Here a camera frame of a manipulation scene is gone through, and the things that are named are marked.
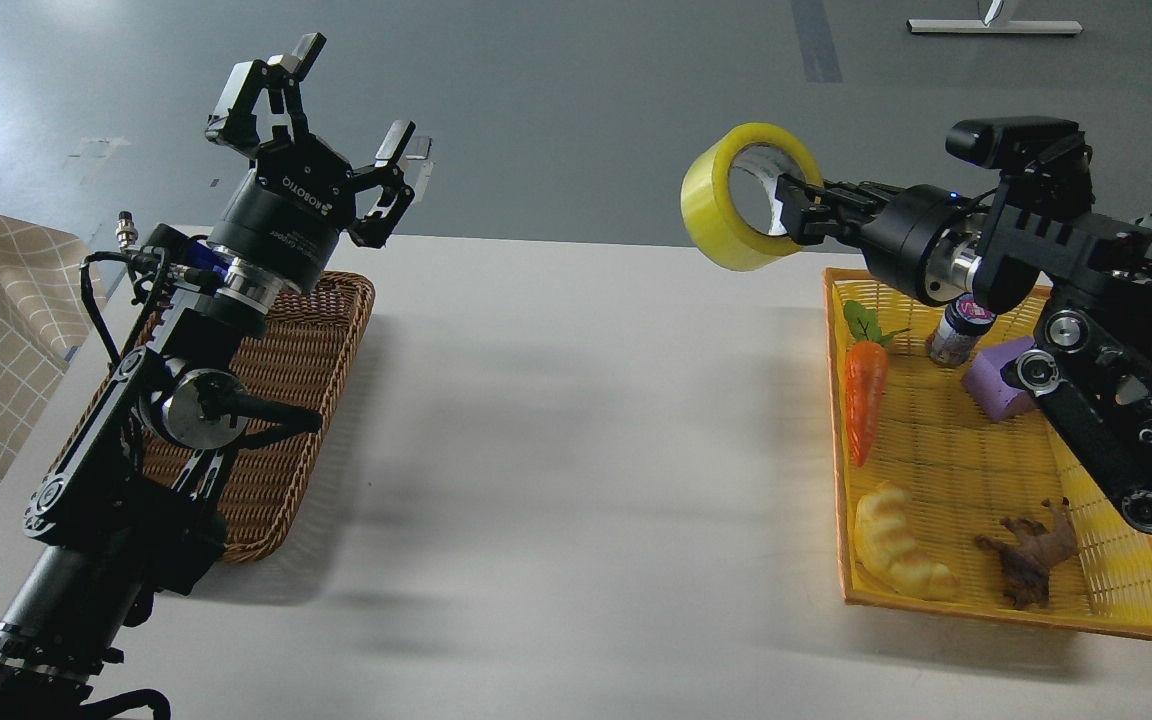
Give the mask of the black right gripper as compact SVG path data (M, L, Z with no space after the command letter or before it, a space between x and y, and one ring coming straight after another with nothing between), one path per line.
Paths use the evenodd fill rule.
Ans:
M932 184L900 185L876 181L810 182L782 173L776 187L797 188L824 205L785 205L783 227L801 247L833 240L861 247L878 281L927 306L943 306L970 290L975 251L967 222L973 202ZM884 206L872 213L850 206Z

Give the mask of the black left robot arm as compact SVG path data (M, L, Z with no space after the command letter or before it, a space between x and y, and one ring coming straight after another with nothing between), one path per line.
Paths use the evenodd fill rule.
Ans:
M365 167L308 129L301 88L325 41L234 65L205 135L250 168L211 232L161 223L138 240L122 213L119 249L90 255L123 264L141 305L123 344L81 270L109 373L23 514L44 552L0 620L0 719L172 717L156 689L92 700L91 679L123 660L116 632L145 623L157 593L188 594L221 558L238 455L323 429L320 410L252 395L234 356L280 296L314 290L340 237L380 249L416 195L410 120Z

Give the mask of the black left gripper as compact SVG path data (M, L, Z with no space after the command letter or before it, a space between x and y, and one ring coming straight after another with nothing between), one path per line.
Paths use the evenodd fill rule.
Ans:
M252 160L207 242L229 258L282 278L296 291L311 290L319 281L348 223L356 247L387 245L415 196L401 167L416 131L411 120L394 120L374 162L351 179L343 156L308 132L300 86L325 45L324 35L306 33L291 53L233 65L205 127L206 141ZM274 118L285 119L271 127L270 141L259 132L256 106L262 97ZM356 219L355 196L339 187L347 179L353 194L380 190L372 209Z

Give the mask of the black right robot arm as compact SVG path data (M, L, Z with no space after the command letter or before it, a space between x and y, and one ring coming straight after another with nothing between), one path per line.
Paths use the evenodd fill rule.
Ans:
M1074 120L960 120L945 147L996 170L996 187L964 197L828 181L791 138L778 220L797 242L855 247L878 282L925 306L972 293L1002 314L1047 278L1033 343L1001 377L1033 397L1120 518L1152 535L1152 229L1094 211L1092 150Z

